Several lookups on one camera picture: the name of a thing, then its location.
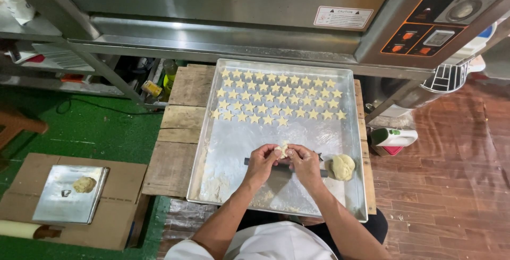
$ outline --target wooden stool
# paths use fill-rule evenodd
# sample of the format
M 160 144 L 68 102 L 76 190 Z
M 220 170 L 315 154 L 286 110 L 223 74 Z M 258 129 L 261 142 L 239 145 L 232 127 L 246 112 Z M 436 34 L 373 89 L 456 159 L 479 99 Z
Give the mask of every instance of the wooden stool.
M 36 133 L 45 133 L 48 124 L 43 121 L 31 120 L 22 115 L 16 109 L 0 106 L 0 149 L 13 139 L 22 130 L 29 130 Z

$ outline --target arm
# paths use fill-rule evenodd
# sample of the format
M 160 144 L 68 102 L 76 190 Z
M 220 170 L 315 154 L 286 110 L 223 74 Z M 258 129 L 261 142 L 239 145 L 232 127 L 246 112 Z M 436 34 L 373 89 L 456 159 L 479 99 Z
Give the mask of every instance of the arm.
M 356 260 L 391 259 L 384 247 L 322 183 L 318 155 L 299 145 L 289 145 L 287 154 L 299 181 L 319 207 L 340 254 Z
M 248 170 L 239 188 L 191 238 L 214 259 L 223 259 L 249 203 L 269 178 L 271 166 L 276 165 L 282 153 L 274 150 L 275 147 L 277 145 L 263 145 L 252 152 Z

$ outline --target green carpet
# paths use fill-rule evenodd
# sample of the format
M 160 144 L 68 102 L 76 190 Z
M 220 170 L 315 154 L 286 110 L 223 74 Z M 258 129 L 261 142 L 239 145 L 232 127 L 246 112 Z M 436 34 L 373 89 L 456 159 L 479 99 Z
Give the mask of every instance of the green carpet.
M 113 112 L 75 100 L 69 107 L 66 102 L 73 97 L 124 112 L 147 113 L 126 99 L 13 87 L 0 87 L 0 96 L 0 101 L 49 125 L 48 132 L 43 135 L 20 133 L 2 150 L 1 157 L 7 160 L 8 167 L 0 172 L 0 195 L 9 187 L 29 152 L 149 164 L 163 117 L 162 114 L 137 116 Z M 0 258 L 155 259 L 169 205 L 169 198 L 152 198 L 140 248 L 111 251 L 0 236 Z

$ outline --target caution label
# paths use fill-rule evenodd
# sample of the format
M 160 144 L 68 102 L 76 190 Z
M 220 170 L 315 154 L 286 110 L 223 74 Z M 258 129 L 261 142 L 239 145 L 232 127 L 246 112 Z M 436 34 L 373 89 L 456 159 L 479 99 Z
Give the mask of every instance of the caution label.
M 315 16 L 314 25 L 363 28 L 373 11 L 372 9 L 320 6 Z

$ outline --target metal grille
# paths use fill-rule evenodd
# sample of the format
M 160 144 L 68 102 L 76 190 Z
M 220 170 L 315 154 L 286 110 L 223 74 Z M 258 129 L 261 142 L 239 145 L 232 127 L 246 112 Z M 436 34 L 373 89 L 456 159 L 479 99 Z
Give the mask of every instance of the metal grille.
M 424 81 L 421 86 L 436 93 L 454 92 L 466 82 L 470 61 L 462 65 L 439 65 L 436 69 L 436 74 Z

